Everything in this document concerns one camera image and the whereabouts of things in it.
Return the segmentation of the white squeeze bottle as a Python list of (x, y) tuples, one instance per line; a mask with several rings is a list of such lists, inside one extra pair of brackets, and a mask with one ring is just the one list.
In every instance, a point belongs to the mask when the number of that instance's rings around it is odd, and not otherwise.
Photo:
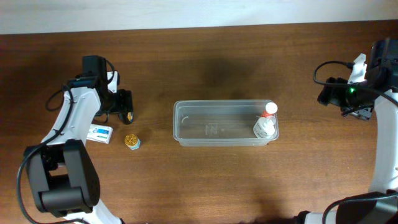
[(254, 134), (258, 138), (269, 139), (276, 133), (276, 118), (273, 116), (260, 117), (253, 127)]

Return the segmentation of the black bottle white cap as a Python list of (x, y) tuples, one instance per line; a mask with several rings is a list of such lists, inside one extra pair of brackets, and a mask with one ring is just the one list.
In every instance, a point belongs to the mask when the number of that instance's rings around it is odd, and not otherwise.
[(126, 125), (132, 124), (134, 118), (133, 112), (127, 112), (122, 114), (123, 123)]

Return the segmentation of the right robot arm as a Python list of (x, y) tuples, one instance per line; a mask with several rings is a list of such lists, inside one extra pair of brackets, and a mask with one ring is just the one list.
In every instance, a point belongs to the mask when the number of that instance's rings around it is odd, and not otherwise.
[(371, 54), (346, 62), (351, 75), (322, 82), (322, 105), (335, 105), (342, 116), (377, 118), (373, 180), (366, 194), (337, 200), (323, 212), (302, 211), (293, 223), (397, 223), (397, 40), (372, 44)]

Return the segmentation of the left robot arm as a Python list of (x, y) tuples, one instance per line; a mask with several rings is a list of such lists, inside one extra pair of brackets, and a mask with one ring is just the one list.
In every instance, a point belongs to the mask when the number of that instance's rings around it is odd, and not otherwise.
[(124, 124), (134, 117), (132, 93), (119, 89), (120, 74), (98, 55), (82, 58), (83, 71), (62, 86), (63, 103), (46, 137), (24, 151), (17, 173), (16, 193), (21, 212), (30, 221), (21, 195), (26, 172), (38, 211), (50, 213), (59, 223), (122, 223), (100, 199), (100, 180), (86, 150), (92, 121), (117, 114)]

